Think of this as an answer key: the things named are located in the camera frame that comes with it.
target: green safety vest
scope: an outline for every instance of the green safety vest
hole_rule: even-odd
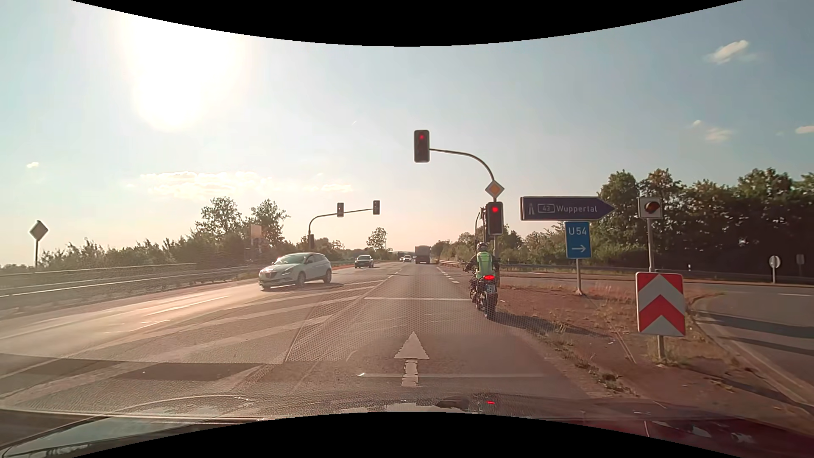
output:
[[[495,275],[492,269],[492,255],[488,251],[479,251],[476,255],[478,257],[478,271],[475,275],[481,279],[484,275]]]

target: priority road sign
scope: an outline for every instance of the priority road sign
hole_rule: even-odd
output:
[[[686,335],[684,278],[679,274],[636,273],[639,332],[657,336]]]
[[[520,197],[521,221],[595,221],[612,211],[613,206],[599,197]]]
[[[486,186],[487,194],[492,196],[493,199],[496,199],[500,194],[502,194],[504,189],[505,188],[495,180],[492,180],[492,182]]]
[[[590,222],[565,222],[565,250],[568,259],[586,259],[591,257]]]
[[[48,228],[45,224],[42,224],[42,221],[37,220],[37,223],[34,224],[34,227],[31,228],[31,231],[28,231],[31,236],[34,237],[36,241],[42,240],[42,237],[45,237],[48,233]]]

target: curved traffic light arm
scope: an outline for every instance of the curved traffic light arm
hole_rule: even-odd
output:
[[[435,148],[430,148],[430,151],[447,152],[449,154],[458,154],[460,156],[471,157],[472,159],[475,159],[476,161],[480,162],[484,167],[486,167],[486,171],[489,172],[489,178],[491,178],[492,181],[495,181],[495,175],[492,173],[492,169],[489,169],[489,166],[486,165],[486,162],[484,162],[483,160],[481,160],[479,157],[477,157],[474,154],[470,154],[468,152],[452,151],[452,150],[449,150],[449,149],[435,149]]]

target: red and white chevron sign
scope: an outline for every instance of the red and white chevron sign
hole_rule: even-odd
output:
[[[684,278],[679,274],[636,273],[639,332],[657,336],[686,335]]]

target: white car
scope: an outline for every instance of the white car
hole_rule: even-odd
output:
[[[271,266],[260,271],[257,283],[268,291],[272,286],[295,284],[302,286],[306,281],[322,280],[330,283],[330,261],[320,253],[292,253],[278,258]]]

